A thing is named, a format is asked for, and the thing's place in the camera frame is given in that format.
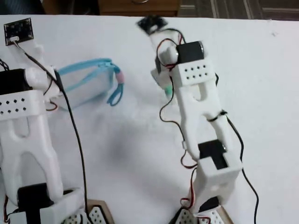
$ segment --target cable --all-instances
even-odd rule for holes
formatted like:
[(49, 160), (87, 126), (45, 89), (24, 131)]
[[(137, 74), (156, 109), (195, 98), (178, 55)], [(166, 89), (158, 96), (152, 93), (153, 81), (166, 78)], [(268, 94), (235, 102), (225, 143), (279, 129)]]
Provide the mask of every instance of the cable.
[(179, 34), (181, 34), (181, 36), (182, 36), (182, 38), (183, 38), (183, 41), (184, 41), (184, 43), (187, 43), (187, 42), (186, 42), (186, 39), (185, 39), (185, 37), (184, 37), (184, 35), (183, 35), (183, 33), (182, 33), (181, 31), (179, 31), (178, 29), (174, 29), (174, 28), (166, 28), (166, 29), (162, 29), (162, 30), (161, 30), (161, 31), (159, 31), (159, 32), (161, 33), (161, 32), (167, 31), (167, 30), (169, 30), (169, 31), (176, 31), (176, 32), (178, 32)]
[(184, 159), (184, 157), (186, 156), (186, 152), (187, 152), (187, 150), (185, 150), (183, 156), (181, 157), (181, 164), (182, 164), (182, 166), (185, 167), (186, 169), (193, 169), (194, 167), (197, 166), (197, 163), (194, 164), (194, 165), (192, 165), (192, 166), (186, 166), (186, 165), (183, 163), (183, 159)]
[(174, 67), (176, 66), (176, 63), (175, 63), (175, 64), (163, 64), (163, 63), (161, 62), (160, 58), (159, 58), (159, 48), (161, 47), (162, 43), (164, 43), (164, 41), (171, 41), (171, 42), (173, 42), (176, 46), (177, 46), (177, 43), (175, 43), (173, 39), (165, 38), (165, 39), (163, 39), (163, 40), (158, 44), (158, 46), (157, 46), (157, 52), (156, 52), (156, 53), (157, 53), (157, 58), (158, 58), (160, 64), (163, 65), (164, 67), (166, 67), (166, 68), (168, 68), (168, 69), (171, 70), (172, 68), (174, 68)]
[(8, 203), (8, 196), (5, 195), (4, 205), (3, 205), (3, 219), (5, 223), (10, 223), (8, 215), (7, 215), (7, 203)]
[(52, 109), (46, 109), (46, 111), (55, 111), (58, 108), (58, 105), (56, 103), (54, 103), (53, 101), (50, 100), (50, 104), (54, 105), (54, 108)]
[[(194, 187), (193, 187), (193, 175), (194, 175), (194, 172), (195, 170), (197, 169), (194, 168), (194, 170), (192, 171), (192, 174), (191, 174), (191, 178), (190, 178), (190, 193), (191, 193), (191, 199), (188, 198), (188, 197), (183, 197), (181, 198), (180, 202), (181, 202), (181, 206), (184, 208), (184, 209), (187, 209), (189, 210), (190, 208), (192, 208), (192, 206), (195, 204), (195, 192), (194, 192)], [(183, 205), (183, 201), (188, 201), (190, 202), (189, 206), (184, 206)]]
[(179, 123), (176, 122), (176, 121), (174, 121), (174, 120), (164, 120), (164, 119), (162, 118), (162, 111), (163, 111), (163, 109), (164, 109), (165, 107), (167, 107), (167, 106), (171, 103), (171, 101), (173, 100), (173, 97), (174, 97), (174, 90), (173, 90), (173, 80), (172, 80), (172, 77), (170, 77), (170, 80), (171, 80), (171, 83), (172, 83), (172, 96), (171, 96), (171, 99), (168, 101), (168, 103), (165, 104), (164, 106), (162, 106), (162, 108), (160, 109), (159, 117), (160, 117), (160, 120), (163, 121), (163, 122), (165, 122), (165, 123), (173, 123), (173, 124), (175, 124), (176, 126), (178, 126), (178, 128), (179, 128), (179, 130), (180, 130), (180, 132), (181, 132), (181, 134), (182, 134), (183, 141), (185, 141), (184, 134), (183, 134), (183, 131), (182, 131), (181, 126), (179, 125)]
[(65, 98), (65, 101), (66, 101), (66, 104), (67, 104), (67, 108), (69, 110), (69, 114), (70, 114), (70, 117), (71, 117), (71, 122), (72, 122), (72, 125), (73, 125), (74, 130), (75, 130), (75, 134), (76, 134), (76, 137), (77, 137), (77, 141), (78, 141), (78, 145), (79, 145), (79, 151), (80, 151), (80, 156), (81, 156), (82, 170), (83, 170), (83, 182), (84, 182), (85, 213), (86, 213), (88, 221), (93, 224), (93, 221), (89, 217), (88, 210), (87, 210), (87, 187), (86, 187), (87, 184), (86, 184), (86, 175), (85, 175), (85, 164), (84, 164), (83, 150), (82, 150), (82, 146), (81, 146), (80, 136), (79, 136), (79, 133), (78, 133), (78, 130), (77, 130), (77, 127), (76, 127), (76, 124), (75, 124), (74, 116), (73, 116), (73, 113), (72, 113), (72, 110), (71, 110), (69, 99), (67, 98), (67, 95), (66, 95), (66, 93), (64, 91), (64, 88), (58, 83), (58, 81), (53, 77), (53, 75), (42, 64), (40, 64), (35, 58), (33, 58), (32, 56), (30, 56), (29, 54), (27, 54), (27, 52), (23, 48), (21, 48), (18, 45), (17, 42), (14, 42), (14, 44), (15, 44), (16, 47), (18, 47), (20, 50), (23, 51), (23, 53), (26, 55), (26, 57), (29, 60), (31, 60), (33, 63), (35, 63), (37, 66), (39, 66), (42, 70), (44, 70), (47, 73), (47, 75), (59, 87), (60, 91), (64, 95), (64, 98)]
[[(218, 84), (218, 80), (219, 80), (219, 77), (218, 75), (216, 74), (216, 86)], [(244, 153), (244, 142), (243, 142), (243, 139), (241, 137), (241, 135), (239, 134), (238, 130), (236, 129), (236, 127), (234, 126), (234, 124), (232, 123), (232, 121), (228, 118), (228, 116), (226, 116), (227, 119), (228, 119), (228, 123), (229, 125), (232, 127), (232, 129), (234, 130), (234, 133), (236, 134), (236, 136), (238, 137), (239, 139), (239, 142), (241, 144), (241, 152), (240, 152), (240, 160), (241, 162), (243, 162), (243, 153)], [(254, 194), (256, 195), (256, 206), (255, 206), (255, 210), (254, 210), (254, 224), (256, 224), (256, 215), (257, 215), (257, 208), (258, 208), (258, 204), (259, 204), (259, 196), (258, 196), (258, 193), (257, 191), (255, 190), (255, 188), (252, 186), (251, 182), (249, 181), (249, 179), (247, 178), (246, 174), (245, 174), (245, 171), (244, 171), (244, 168), (242, 168), (242, 173), (243, 173), (243, 176), (247, 182), (247, 184), (250, 186), (250, 188), (252, 189), (252, 191), (254, 192)]]
[(9, 66), (0, 58), (0, 65), (4, 68), (4, 71), (9, 70)]
[(46, 95), (46, 93), (47, 93), (47, 92), (49, 91), (49, 89), (51, 88), (52, 83), (53, 83), (53, 80), (51, 79), (50, 85), (49, 85), (49, 87), (47, 88), (47, 90), (43, 93), (43, 95)]

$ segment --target black wire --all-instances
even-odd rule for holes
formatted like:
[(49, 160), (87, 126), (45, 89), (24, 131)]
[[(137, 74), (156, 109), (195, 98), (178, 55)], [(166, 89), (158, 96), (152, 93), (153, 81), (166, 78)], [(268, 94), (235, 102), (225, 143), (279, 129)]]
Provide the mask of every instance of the black wire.
[[(218, 84), (218, 80), (219, 80), (219, 77), (218, 75), (216, 74), (216, 86)], [(234, 133), (236, 134), (236, 136), (238, 137), (239, 139), (239, 142), (241, 144), (241, 152), (240, 152), (240, 160), (241, 162), (243, 162), (243, 153), (244, 153), (244, 142), (243, 142), (243, 139), (241, 137), (241, 135), (239, 134), (238, 130), (236, 129), (236, 127), (234, 126), (234, 124), (232, 123), (232, 121), (228, 118), (227, 116), (227, 119), (228, 119), (228, 123), (229, 125), (232, 127), (232, 129), (234, 130)], [(246, 180), (246, 182), (248, 183), (248, 185), (250, 186), (250, 188), (252, 189), (252, 191), (254, 192), (254, 194), (256, 195), (256, 207), (255, 207), (255, 210), (254, 210), (254, 224), (256, 224), (256, 215), (257, 215), (257, 208), (258, 208), (258, 204), (259, 204), (259, 196), (257, 194), (257, 191), (254, 189), (254, 187), (252, 186), (251, 182), (249, 181), (249, 179), (247, 178), (246, 174), (245, 174), (245, 171), (244, 171), (244, 168), (242, 168), (242, 173), (243, 173), (243, 176)]]
[(176, 121), (174, 121), (174, 120), (164, 120), (164, 119), (162, 118), (162, 110), (163, 110), (165, 107), (167, 107), (167, 106), (171, 103), (171, 101), (173, 100), (173, 97), (174, 97), (174, 88), (173, 88), (173, 80), (172, 80), (172, 77), (170, 77), (170, 80), (171, 80), (171, 84), (172, 84), (172, 96), (171, 96), (171, 99), (168, 101), (168, 103), (165, 104), (164, 106), (162, 106), (162, 108), (160, 109), (159, 117), (160, 117), (160, 120), (163, 121), (163, 122), (165, 122), (165, 123), (173, 123), (173, 124), (175, 124), (176, 126), (178, 126), (178, 128), (179, 128), (179, 130), (180, 130), (180, 132), (181, 132), (181, 134), (182, 134), (183, 141), (185, 141), (184, 134), (183, 134), (182, 128), (181, 128), (181, 126), (179, 125), (179, 123), (176, 122)]
[(184, 37), (184, 35), (183, 35), (183, 33), (182, 33), (181, 31), (179, 31), (178, 29), (174, 29), (174, 28), (166, 28), (166, 29), (162, 29), (160, 32), (164, 32), (164, 31), (167, 31), (167, 30), (178, 32), (178, 33), (182, 36), (184, 43), (187, 43), (187, 42), (186, 42), (186, 39), (185, 39), (185, 37)]
[(9, 66), (0, 58), (0, 65), (4, 68), (4, 71), (9, 70)]
[(86, 213), (88, 221), (93, 224), (91, 218), (89, 217), (88, 209), (87, 209), (87, 187), (86, 187), (86, 175), (85, 175), (85, 164), (84, 164), (83, 150), (82, 150), (82, 146), (81, 146), (80, 136), (79, 136), (79, 133), (78, 133), (78, 130), (77, 130), (77, 126), (75, 124), (74, 116), (73, 116), (73, 113), (72, 113), (72, 110), (71, 110), (69, 99), (67, 98), (67, 95), (66, 95), (66, 93), (64, 91), (64, 88), (58, 83), (58, 81), (52, 76), (52, 74), (42, 64), (40, 64), (35, 58), (33, 58), (32, 56), (30, 56), (29, 54), (27, 54), (27, 52), (25, 52), (23, 49), (22, 49), (22, 51), (24, 52), (24, 54), (27, 56), (27, 58), (29, 60), (31, 60), (36, 65), (38, 65), (42, 70), (44, 70), (47, 73), (47, 75), (59, 87), (60, 91), (64, 95), (64, 98), (65, 98), (65, 101), (66, 101), (66, 104), (67, 104), (67, 108), (69, 110), (69, 114), (70, 114), (70, 117), (71, 117), (71, 122), (72, 122), (72, 125), (73, 125), (74, 130), (75, 130), (75, 134), (76, 134), (76, 137), (77, 137), (77, 141), (78, 141), (78, 145), (79, 145), (79, 150), (80, 150), (80, 156), (81, 156), (81, 162), (82, 162), (82, 170), (83, 170), (83, 182), (84, 182), (85, 213)]
[(49, 91), (49, 89), (51, 88), (52, 83), (53, 83), (53, 80), (51, 79), (50, 85), (49, 85), (49, 87), (47, 88), (47, 90), (43, 93), (43, 95), (46, 95), (46, 93), (47, 93), (47, 92)]

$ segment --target black cable tie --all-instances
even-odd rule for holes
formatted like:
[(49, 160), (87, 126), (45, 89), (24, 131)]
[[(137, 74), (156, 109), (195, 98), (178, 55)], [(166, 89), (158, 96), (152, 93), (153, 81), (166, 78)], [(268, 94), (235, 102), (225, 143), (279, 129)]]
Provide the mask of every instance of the black cable tie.
[(227, 112), (225, 110), (222, 110), (222, 111), (220, 111), (220, 113), (216, 117), (214, 117), (212, 119), (207, 119), (207, 121), (208, 122), (216, 121), (220, 116), (223, 116), (223, 115), (226, 115), (226, 114), (227, 114)]

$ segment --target red wire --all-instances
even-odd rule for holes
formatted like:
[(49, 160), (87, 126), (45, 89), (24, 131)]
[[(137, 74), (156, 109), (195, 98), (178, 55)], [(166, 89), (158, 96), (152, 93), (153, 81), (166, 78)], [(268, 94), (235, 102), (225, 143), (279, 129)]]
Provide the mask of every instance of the red wire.
[(46, 109), (46, 111), (54, 111), (54, 110), (56, 110), (58, 108), (58, 105), (56, 103), (50, 101), (50, 104), (54, 105), (54, 108), (52, 108), (52, 109)]
[[(190, 199), (190, 198), (187, 198), (187, 197), (183, 197), (183, 198), (181, 198), (181, 205), (182, 205), (185, 209), (187, 209), (187, 210), (189, 210), (189, 209), (194, 205), (194, 202), (195, 202), (195, 200), (194, 200), (194, 198), (195, 198), (195, 193), (194, 193), (194, 188), (193, 188), (193, 175), (194, 175), (194, 172), (195, 172), (196, 169), (197, 169), (197, 168), (194, 168), (194, 170), (192, 171), (192, 174), (191, 174), (191, 178), (190, 178), (190, 192), (191, 192), (191, 199)], [(188, 207), (186, 207), (186, 206), (184, 206), (184, 205), (182, 204), (182, 201), (189, 201), (189, 202), (190, 202), (190, 205), (189, 205)]]
[(171, 41), (171, 42), (173, 42), (175, 45), (177, 45), (177, 44), (174, 42), (174, 40), (172, 40), (172, 39), (170, 39), (170, 38), (165, 38), (165, 39), (163, 39), (163, 40), (158, 44), (158, 46), (157, 46), (157, 58), (158, 58), (158, 60), (159, 60), (159, 62), (160, 62), (161, 65), (163, 65), (164, 67), (166, 67), (166, 68), (168, 68), (169, 70), (171, 70), (171, 69), (173, 69), (173, 68), (176, 66), (176, 64), (163, 64), (163, 63), (161, 62), (160, 58), (159, 58), (159, 48), (161, 47), (162, 43), (164, 43), (165, 41)]

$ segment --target wooden base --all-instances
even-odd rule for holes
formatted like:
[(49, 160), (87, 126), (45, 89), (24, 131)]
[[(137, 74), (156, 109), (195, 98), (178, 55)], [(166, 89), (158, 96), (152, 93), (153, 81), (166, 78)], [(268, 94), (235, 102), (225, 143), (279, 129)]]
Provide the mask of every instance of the wooden base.
[(88, 212), (90, 212), (94, 206), (100, 206), (101, 207), (101, 210), (103, 211), (106, 219), (107, 219), (107, 222), (109, 224), (114, 224), (114, 220), (113, 220), (113, 217), (111, 215), (111, 212), (106, 204), (106, 202), (104, 201), (100, 201), (100, 200), (90, 200), (88, 199), (87, 201), (87, 210)]

